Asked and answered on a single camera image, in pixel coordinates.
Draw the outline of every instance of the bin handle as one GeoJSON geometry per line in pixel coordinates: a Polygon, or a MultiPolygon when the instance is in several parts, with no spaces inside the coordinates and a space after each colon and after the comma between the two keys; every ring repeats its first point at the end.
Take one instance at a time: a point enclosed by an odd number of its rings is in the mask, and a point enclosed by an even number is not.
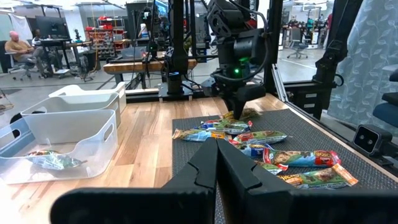
{"type": "Polygon", "coordinates": [[[106,131],[104,131],[104,136],[102,138],[104,142],[106,142],[109,139],[109,137],[112,135],[113,131],[114,131],[114,125],[113,125],[113,123],[111,123],[111,125],[109,125],[109,127],[106,129],[106,131]]]}
{"type": "Polygon", "coordinates": [[[112,106],[111,110],[114,110],[116,112],[118,108],[119,108],[119,101],[116,101],[116,103],[112,106]]]}

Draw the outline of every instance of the white plastic bin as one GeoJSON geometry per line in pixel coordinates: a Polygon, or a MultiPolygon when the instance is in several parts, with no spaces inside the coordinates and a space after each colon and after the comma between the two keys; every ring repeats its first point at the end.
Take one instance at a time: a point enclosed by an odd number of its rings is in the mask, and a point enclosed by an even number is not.
{"type": "Polygon", "coordinates": [[[84,110],[114,110],[116,124],[120,124],[119,95],[117,93],[47,98],[21,112],[22,116],[37,115],[35,111],[59,113],[84,110]]]}
{"type": "Polygon", "coordinates": [[[26,116],[0,129],[0,144],[0,178],[7,184],[95,177],[106,170],[118,145],[115,112],[26,116]],[[50,156],[25,156],[39,150],[57,151],[56,159],[69,156],[85,162],[62,170],[43,168],[31,160],[50,156]]]}
{"type": "Polygon", "coordinates": [[[120,113],[126,108],[126,86],[125,82],[120,82],[116,88],[112,90],[82,90],[78,85],[65,86],[51,94],[49,97],[55,96],[81,96],[81,95],[100,95],[108,93],[119,93],[120,113]]]}

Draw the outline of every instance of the white wall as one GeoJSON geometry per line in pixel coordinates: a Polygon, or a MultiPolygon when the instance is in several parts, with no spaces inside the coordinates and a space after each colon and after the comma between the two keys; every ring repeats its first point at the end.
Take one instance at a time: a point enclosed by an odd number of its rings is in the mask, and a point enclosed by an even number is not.
{"type": "Polygon", "coordinates": [[[100,17],[100,16],[127,16],[127,10],[120,9],[112,5],[104,6],[91,6],[85,5],[81,6],[86,12],[87,17],[100,17]]]}
{"type": "MultiPolygon", "coordinates": [[[[17,16],[26,16],[28,18],[34,18],[35,16],[43,16],[41,7],[29,8],[29,9],[26,7],[16,7],[14,8],[14,10],[15,10],[14,14],[17,16]]],[[[60,12],[61,16],[64,17],[63,10],[60,10],[60,12]]],[[[45,8],[45,15],[50,17],[59,17],[58,11],[55,9],[45,8]]]]}
{"type": "MultiPolygon", "coordinates": [[[[267,10],[269,9],[269,0],[259,0],[259,12],[263,13],[263,15],[267,18],[267,10]]],[[[260,16],[257,16],[257,28],[263,28],[264,23],[260,16]]]]}
{"type": "Polygon", "coordinates": [[[79,31],[79,35],[81,36],[81,40],[86,40],[86,35],[85,35],[85,28],[83,26],[83,21],[80,16],[80,11],[79,7],[75,6],[73,7],[72,10],[67,10],[63,12],[65,15],[65,20],[67,21],[68,24],[68,30],[69,30],[69,35],[71,39],[75,39],[76,33],[75,29],[79,31]]]}

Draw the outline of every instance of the green wrapper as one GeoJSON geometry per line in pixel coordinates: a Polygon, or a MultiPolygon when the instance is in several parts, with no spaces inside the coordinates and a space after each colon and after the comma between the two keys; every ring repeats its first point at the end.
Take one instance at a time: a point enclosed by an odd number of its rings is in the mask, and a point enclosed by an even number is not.
{"type": "Polygon", "coordinates": [[[358,183],[340,164],[323,170],[278,177],[299,189],[337,189],[358,183]]]}
{"type": "MultiPolygon", "coordinates": [[[[254,118],[256,116],[260,116],[261,114],[259,112],[257,112],[255,109],[253,108],[245,108],[242,111],[242,115],[240,117],[239,120],[245,120],[245,119],[249,119],[249,118],[254,118]]],[[[223,114],[221,116],[223,119],[234,119],[234,111],[230,111],[226,114],[223,114]]]]}
{"type": "Polygon", "coordinates": [[[266,164],[265,162],[260,162],[260,161],[254,161],[257,165],[261,166],[262,168],[266,169],[268,172],[271,174],[277,175],[279,172],[287,170],[287,166],[285,165],[272,165],[272,164],[266,164]]]}
{"type": "Polygon", "coordinates": [[[257,131],[240,134],[234,138],[234,141],[244,144],[272,144],[283,141],[286,137],[287,135],[280,131],[257,131]]]}
{"type": "Polygon", "coordinates": [[[40,150],[30,152],[26,155],[26,157],[26,159],[31,161],[33,164],[50,170],[64,170],[67,168],[74,168],[87,162],[71,158],[70,156],[63,155],[57,151],[52,150],[40,150]]]}

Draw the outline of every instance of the cable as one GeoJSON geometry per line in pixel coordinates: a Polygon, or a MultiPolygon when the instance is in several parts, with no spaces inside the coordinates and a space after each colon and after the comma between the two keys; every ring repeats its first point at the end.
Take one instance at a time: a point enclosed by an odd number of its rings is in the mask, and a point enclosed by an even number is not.
{"type": "Polygon", "coordinates": [[[189,79],[189,78],[187,77],[187,74],[184,74],[184,78],[185,78],[187,81],[192,82],[192,83],[193,83],[194,85],[196,85],[198,88],[201,88],[201,86],[200,86],[197,82],[195,82],[195,81],[189,79]]]}
{"type": "MultiPolygon", "coordinates": [[[[261,17],[261,19],[263,20],[263,22],[264,22],[264,33],[267,32],[267,27],[266,27],[267,26],[267,20],[266,20],[266,18],[264,17],[264,15],[261,12],[250,10],[250,9],[248,9],[246,7],[243,7],[243,6],[239,5],[238,3],[234,2],[233,0],[229,0],[229,2],[232,3],[234,6],[236,6],[238,8],[241,8],[241,9],[246,10],[248,12],[251,12],[253,14],[259,15],[261,17]]],[[[257,75],[266,66],[266,63],[269,61],[269,49],[271,47],[270,47],[270,43],[269,43],[269,39],[268,38],[266,38],[266,43],[265,44],[266,44],[266,56],[264,57],[264,61],[262,62],[260,67],[258,67],[256,69],[256,71],[254,71],[254,73],[250,73],[249,76],[243,77],[243,78],[229,78],[229,77],[225,77],[225,76],[216,74],[214,72],[212,73],[212,76],[216,77],[216,78],[219,78],[219,79],[228,80],[230,82],[241,82],[241,81],[250,80],[255,75],[257,75]]]]}
{"type": "Polygon", "coordinates": [[[134,37],[134,50],[133,50],[133,56],[132,56],[132,61],[133,61],[133,63],[134,63],[134,66],[132,67],[132,74],[131,74],[131,80],[130,80],[130,83],[132,82],[132,80],[133,80],[133,78],[134,78],[134,72],[135,72],[135,70],[136,70],[136,65],[135,65],[135,62],[136,62],[136,46],[137,46],[137,32],[138,32],[138,22],[139,22],[139,18],[141,18],[141,14],[142,14],[142,11],[140,11],[139,12],[139,14],[138,14],[138,18],[137,18],[137,21],[136,21],[136,32],[134,33],[134,35],[135,35],[135,37],[134,37]]]}
{"type": "Polygon", "coordinates": [[[184,84],[184,83],[181,83],[181,86],[184,86],[185,88],[187,88],[187,89],[189,89],[189,90],[191,90],[191,91],[195,91],[193,88],[187,86],[187,85],[184,84]]]}

